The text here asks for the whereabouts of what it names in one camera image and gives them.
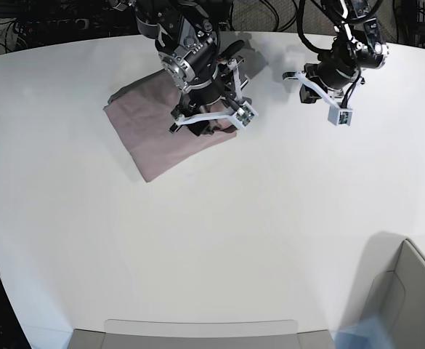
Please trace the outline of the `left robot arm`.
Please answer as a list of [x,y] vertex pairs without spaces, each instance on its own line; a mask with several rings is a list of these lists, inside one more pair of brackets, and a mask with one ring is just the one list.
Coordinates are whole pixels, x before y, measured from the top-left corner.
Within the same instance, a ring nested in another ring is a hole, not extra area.
[[348,102],[356,84],[362,80],[365,69],[381,68],[389,48],[381,35],[376,12],[382,5],[377,1],[314,1],[313,4],[333,23],[336,37],[331,48],[316,47],[303,29],[305,1],[299,2],[296,29],[302,44],[317,55],[317,63],[307,63],[305,77],[317,84],[325,93]]

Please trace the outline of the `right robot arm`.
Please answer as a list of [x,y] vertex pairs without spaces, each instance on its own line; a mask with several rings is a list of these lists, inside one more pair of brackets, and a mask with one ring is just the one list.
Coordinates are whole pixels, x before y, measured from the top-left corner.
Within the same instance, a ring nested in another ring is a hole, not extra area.
[[171,115],[172,133],[187,127],[194,135],[212,135],[219,122],[244,129],[246,102],[236,54],[242,40],[221,48],[220,28],[227,23],[231,1],[112,1],[118,11],[130,9],[138,31],[154,40],[163,69],[180,90]]

